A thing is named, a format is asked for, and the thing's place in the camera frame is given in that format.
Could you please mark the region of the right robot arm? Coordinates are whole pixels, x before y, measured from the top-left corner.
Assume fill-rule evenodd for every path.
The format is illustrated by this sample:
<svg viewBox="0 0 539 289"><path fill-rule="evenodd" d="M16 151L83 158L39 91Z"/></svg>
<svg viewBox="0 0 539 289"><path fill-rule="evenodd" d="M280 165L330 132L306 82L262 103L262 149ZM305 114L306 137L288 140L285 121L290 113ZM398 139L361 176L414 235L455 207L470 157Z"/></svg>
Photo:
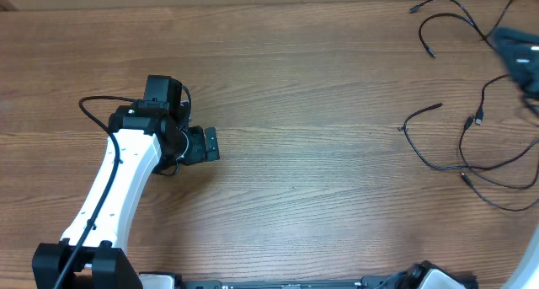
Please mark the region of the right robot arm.
<svg viewBox="0 0 539 289"><path fill-rule="evenodd" d="M538 116L538 36L510 28L497 28L494 42L504 66L518 85L523 104ZM538 229L515 272L503 288L538 288Z"/></svg>

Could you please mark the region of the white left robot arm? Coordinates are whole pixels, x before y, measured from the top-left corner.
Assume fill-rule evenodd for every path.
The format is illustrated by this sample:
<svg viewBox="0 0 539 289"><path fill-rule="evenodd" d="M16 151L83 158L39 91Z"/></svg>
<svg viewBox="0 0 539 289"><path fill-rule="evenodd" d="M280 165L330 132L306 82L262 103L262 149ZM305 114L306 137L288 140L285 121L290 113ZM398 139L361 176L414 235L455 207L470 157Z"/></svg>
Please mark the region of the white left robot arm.
<svg viewBox="0 0 539 289"><path fill-rule="evenodd" d="M184 287L174 273L137 273L127 258L129 233L150 175L219 159L216 130L189 125L189 90L170 76L148 76L142 99L120 102L101 125L107 147L80 211L58 243L35 251L39 289Z"/></svg>

